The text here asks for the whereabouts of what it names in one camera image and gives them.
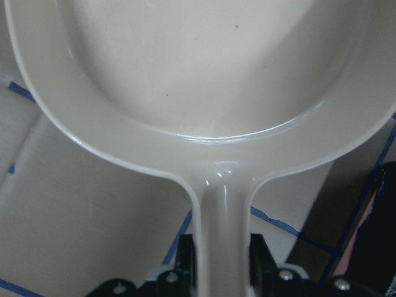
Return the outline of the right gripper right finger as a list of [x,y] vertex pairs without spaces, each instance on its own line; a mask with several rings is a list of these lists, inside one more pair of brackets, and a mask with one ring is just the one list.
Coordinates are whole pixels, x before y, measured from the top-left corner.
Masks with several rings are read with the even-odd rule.
[[249,278],[255,294],[272,294],[273,277],[277,265],[265,242],[258,233],[251,233],[249,243]]

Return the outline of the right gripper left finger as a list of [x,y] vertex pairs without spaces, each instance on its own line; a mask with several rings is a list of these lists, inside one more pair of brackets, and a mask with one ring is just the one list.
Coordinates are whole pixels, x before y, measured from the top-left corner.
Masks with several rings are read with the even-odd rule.
[[181,235],[178,241],[174,271],[178,279],[176,285],[182,291],[197,290],[197,259],[196,246],[191,234]]

